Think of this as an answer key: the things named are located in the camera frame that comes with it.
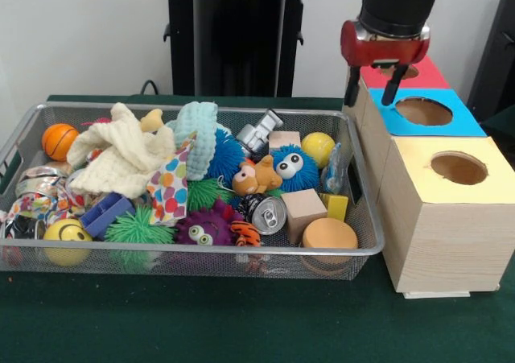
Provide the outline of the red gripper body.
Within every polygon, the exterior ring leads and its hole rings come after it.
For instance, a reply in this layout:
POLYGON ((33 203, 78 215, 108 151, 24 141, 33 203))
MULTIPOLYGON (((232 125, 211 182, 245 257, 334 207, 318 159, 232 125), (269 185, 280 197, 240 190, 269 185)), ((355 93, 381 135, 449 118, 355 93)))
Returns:
POLYGON ((370 33, 357 20, 347 20, 341 29, 340 49, 348 65, 353 67, 415 64, 426 55, 430 40, 427 25, 415 37, 395 39, 370 33))

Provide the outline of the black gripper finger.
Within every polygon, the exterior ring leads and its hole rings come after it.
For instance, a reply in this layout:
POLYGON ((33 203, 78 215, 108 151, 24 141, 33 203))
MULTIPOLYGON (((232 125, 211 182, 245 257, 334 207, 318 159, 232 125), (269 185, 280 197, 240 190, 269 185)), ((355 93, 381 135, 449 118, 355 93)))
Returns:
POLYGON ((406 74, 409 65, 408 64, 385 64, 384 69, 392 68, 392 76, 385 86, 385 91, 381 98, 381 103, 384 106, 391 105, 399 88, 399 85, 406 74))
POLYGON ((348 83, 344 94, 344 105, 353 107, 356 103, 357 96, 360 91, 359 83, 361 79, 361 68, 359 66, 350 66, 348 74, 348 83))

